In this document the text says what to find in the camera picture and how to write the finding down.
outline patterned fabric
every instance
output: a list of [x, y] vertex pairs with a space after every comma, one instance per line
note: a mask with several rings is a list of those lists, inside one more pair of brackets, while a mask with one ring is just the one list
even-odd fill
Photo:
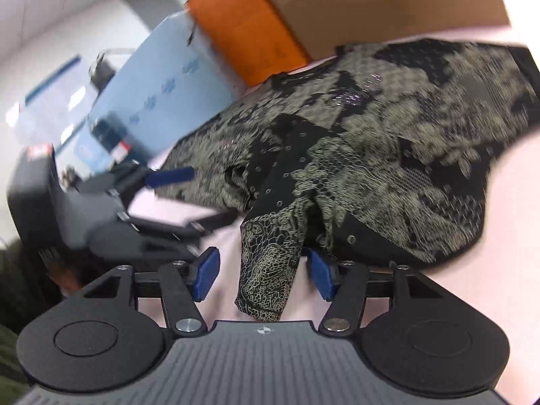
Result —
[[538, 77], [526, 49], [353, 46], [181, 139], [165, 168], [195, 181], [158, 194], [250, 210], [237, 305], [275, 321], [304, 246], [425, 267], [476, 242], [491, 166], [540, 120]]

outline pink table surface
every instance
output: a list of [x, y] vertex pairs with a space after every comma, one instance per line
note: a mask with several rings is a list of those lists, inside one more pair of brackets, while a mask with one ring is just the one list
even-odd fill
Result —
[[[460, 29], [424, 35], [446, 40], [527, 45], [540, 63], [540, 0], [504, 0], [512, 26]], [[506, 332], [510, 360], [498, 392], [515, 405], [531, 405], [540, 396], [540, 132], [512, 146], [499, 160], [488, 184], [487, 213], [480, 241], [460, 258], [427, 272], [433, 280], [487, 315]], [[166, 155], [155, 160], [160, 165]], [[140, 192], [130, 214], [183, 223], [215, 213]], [[204, 239], [216, 246], [221, 271], [198, 307], [210, 326], [215, 320], [252, 320], [234, 304], [240, 272], [241, 220]], [[329, 303], [308, 280], [300, 262], [282, 321], [311, 320], [317, 327]], [[386, 300], [369, 300], [363, 324], [384, 312]], [[164, 325], [159, 300], [141, 299], [139, 309]]]

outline orange panel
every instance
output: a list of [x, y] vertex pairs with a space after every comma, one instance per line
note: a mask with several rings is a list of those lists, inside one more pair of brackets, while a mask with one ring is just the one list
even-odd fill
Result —
[[310, 62], [267, 0], [190, 0], [187, 6], [249, 87]]

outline person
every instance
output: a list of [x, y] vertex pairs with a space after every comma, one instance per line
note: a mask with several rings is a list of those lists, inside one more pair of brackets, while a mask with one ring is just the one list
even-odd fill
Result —
[[60, 288], [67, 294], [80, 289], [68, 269], [47, 270], [19, 240], [0, 250], [0, 405], [11, 405], [29, 390], [17, 360], [17, 335], [61, 302]]

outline blue gripper pad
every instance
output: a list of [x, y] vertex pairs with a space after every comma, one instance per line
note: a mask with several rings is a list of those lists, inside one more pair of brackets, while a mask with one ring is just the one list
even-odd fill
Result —
[[317, 286], [321, 297], [326, 301], [332, 301], [339, 289], [339, 283], [332, 277], [330, 265], [313, 250], [307, 250], [307, 257], [311, 280]]
[[208, 257], [204, 258], [197, 269], [197, 277], [193, 284], [193, 301], [200, 302], [206, 298], [214, 280], [219, 274], [220, 257], [219, 250], [213, 248]]
[[155, 189], [176, 182], [191, 181], [194, 177], [195, 169], [191, 166], [175, 170], [158, 170], [155, 173], [148, 175], [144, 184], [145, 186]]

